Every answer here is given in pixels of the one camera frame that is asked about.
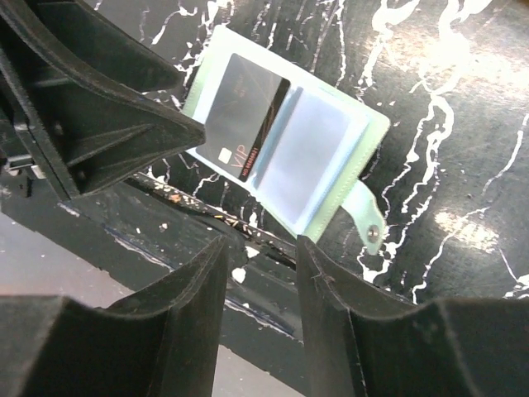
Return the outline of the green card holder wallet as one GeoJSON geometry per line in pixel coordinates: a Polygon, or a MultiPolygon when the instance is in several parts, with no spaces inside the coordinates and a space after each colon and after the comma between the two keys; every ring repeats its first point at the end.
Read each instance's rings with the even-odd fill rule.
{"type": "Polygon", "coordinates": [[[339,210],[368,253],[386,223],[360,174],[389,119],[225,26],[183,106],[204,126],[189,154],[250,193],[291,235],[317,242],[339,210]]]}

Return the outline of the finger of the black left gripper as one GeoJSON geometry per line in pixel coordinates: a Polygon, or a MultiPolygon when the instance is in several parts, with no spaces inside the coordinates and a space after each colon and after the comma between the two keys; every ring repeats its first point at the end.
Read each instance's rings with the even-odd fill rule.
{"type": "Polygon", "coordinates": [[[1,20],[45,62],[137,92],[173,88],[176,68],[83,1],[2,1],[1,20]]]}
{"type": "Polygon", "coordinates": [[[97,193],[205,141],[203,126],[60,48],[1,49],[1,157],[62,199],[97,193]]]}

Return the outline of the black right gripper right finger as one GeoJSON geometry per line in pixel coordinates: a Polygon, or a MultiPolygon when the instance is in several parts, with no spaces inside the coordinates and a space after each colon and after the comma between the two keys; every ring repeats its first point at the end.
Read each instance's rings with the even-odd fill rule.
{"type": "Polygon", "coordinates": [[[528,302],[413,305],[297,240],[297,284],[314,396],[525,396],[528,302]]]}

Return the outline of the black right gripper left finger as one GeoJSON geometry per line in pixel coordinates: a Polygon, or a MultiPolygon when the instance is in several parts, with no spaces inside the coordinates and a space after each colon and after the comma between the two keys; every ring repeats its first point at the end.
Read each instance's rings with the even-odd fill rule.
{"type": "Polygon", "coordinates": [[[105,309],[59,295],[1,298],[4,396],[209,396],[226,240],[105,309]]]}

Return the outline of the black VIP credit card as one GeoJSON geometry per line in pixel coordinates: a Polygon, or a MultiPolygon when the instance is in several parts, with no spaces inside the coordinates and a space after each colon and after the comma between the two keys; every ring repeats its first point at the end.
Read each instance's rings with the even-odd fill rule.
{"type": "Polygon", "coordinates": [[[205,122],[204,159],[245,182],[288,94],[288,79],[233,54],[205,122]]]}

